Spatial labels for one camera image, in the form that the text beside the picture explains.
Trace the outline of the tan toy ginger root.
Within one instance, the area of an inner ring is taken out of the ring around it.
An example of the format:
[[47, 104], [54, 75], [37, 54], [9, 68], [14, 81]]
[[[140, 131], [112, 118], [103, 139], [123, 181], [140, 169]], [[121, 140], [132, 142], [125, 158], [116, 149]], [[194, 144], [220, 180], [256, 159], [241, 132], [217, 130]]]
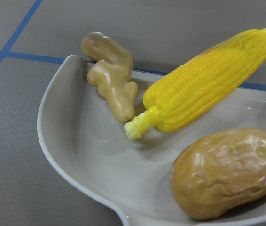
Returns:
[[121, 123], [134, 118], [138, 85], [131, 81], [133, 55], [121, 44], [100, 32], [87, 34], [81, 43], [83, 52], [96, 63], [87, 74], [90, 85], [97, 87], [109, 108]]

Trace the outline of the yellow toy corn cob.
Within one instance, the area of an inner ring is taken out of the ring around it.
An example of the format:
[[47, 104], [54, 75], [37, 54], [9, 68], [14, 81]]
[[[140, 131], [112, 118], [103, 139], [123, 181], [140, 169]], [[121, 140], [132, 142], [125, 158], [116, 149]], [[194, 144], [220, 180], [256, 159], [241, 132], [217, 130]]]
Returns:
[[266, 28], [244, 31], [192, 58], [143, 95], [145, 111], [124, 125], [130, 140], [150, 128], [175, 132], [210, 110], [266, 59]]

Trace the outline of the beige plastic dustpan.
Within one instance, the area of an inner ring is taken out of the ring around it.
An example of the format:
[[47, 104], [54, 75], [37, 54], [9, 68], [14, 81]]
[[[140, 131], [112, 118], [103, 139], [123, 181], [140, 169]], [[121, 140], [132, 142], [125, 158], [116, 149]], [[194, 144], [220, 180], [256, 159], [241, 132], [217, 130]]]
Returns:
[[42, 98], [37, 130], [53, 168], [70, 184], [113, 209], [125, 226], [257, 226], [266, 223], [266, 196], [213, 221], [189, 217], [170, 190], [172, 163], [188, 145], [234, 128], [266, 131], [266, 85], [245, 83], [189, 126], [150, 129], [130, 141], [97, 89], [92, 64], [77, 55], [60, 67]]

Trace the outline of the brown toy potato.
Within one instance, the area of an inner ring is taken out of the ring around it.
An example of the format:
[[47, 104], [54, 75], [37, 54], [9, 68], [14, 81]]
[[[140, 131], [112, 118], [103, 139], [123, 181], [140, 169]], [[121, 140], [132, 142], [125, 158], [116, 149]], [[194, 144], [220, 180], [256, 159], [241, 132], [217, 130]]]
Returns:
[[266, 195], [266, 132], [231, 129], [186, 147], [171, 172], [171, 191], [192, 218], [211, 220]]

